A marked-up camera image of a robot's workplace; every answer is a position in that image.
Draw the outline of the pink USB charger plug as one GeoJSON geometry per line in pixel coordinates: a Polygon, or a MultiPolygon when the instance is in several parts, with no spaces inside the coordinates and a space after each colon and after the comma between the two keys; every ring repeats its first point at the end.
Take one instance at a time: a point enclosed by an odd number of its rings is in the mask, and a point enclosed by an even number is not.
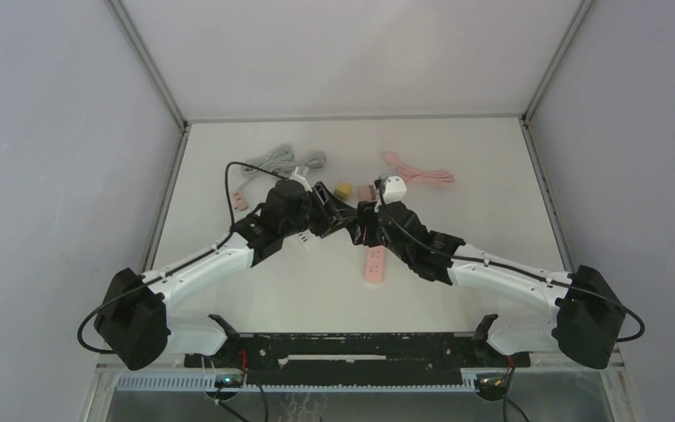
{"type": "Polygon", "coordinates": [[[234,209],[237,211],[244,212],[249,209],[249,203],[241,190],[237,190],[232,194],[232,203],[234,209]]]}

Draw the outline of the pink power strip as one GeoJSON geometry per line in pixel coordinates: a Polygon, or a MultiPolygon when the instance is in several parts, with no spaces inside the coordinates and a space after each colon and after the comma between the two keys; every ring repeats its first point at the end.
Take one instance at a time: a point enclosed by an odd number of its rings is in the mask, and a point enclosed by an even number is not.
{"type": "Polygon", "coordinates": [[[364,278],[367,282],[380,284],[384,281],[386,248],[375,246],[367,249],[364,278]]]}

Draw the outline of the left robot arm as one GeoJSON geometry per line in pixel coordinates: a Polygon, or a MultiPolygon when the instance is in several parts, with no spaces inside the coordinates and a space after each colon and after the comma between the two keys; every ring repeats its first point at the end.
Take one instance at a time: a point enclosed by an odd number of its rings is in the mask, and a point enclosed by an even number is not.
{"type": "Polygon", "coordinates": [[[216,365],[233,364],[240,353],[230,329],[214,316],[180,317],[175,310],[215,283],[278,253],[286,238],[302,232],[327,237],[351,225],[355,207],[323,183],[311,187],[282,179],[265,200],[234,222],[212,245],[160,270],[116,273],[101,305],[80,324],[92,324],[107,347],[129,370],[173,354],[206,355],[216,365]]]}

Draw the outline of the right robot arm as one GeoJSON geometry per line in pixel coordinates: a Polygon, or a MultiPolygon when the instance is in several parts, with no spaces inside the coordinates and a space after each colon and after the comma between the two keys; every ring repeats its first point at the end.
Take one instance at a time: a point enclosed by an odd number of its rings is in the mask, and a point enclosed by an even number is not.
{"type": "Polygon", "coordinates": [[[462,238],[429,230],[401,202],[361,201],[355,222],[354,243],[387,248],[418,277],[481,289],[533,312],[483,318],[472,346],[485,366],[506,355],[559,351],[581,366],[604,369],[619,343],[645,332],[644,321],[592,267],[568,273],[500,258],[462,238]]]}

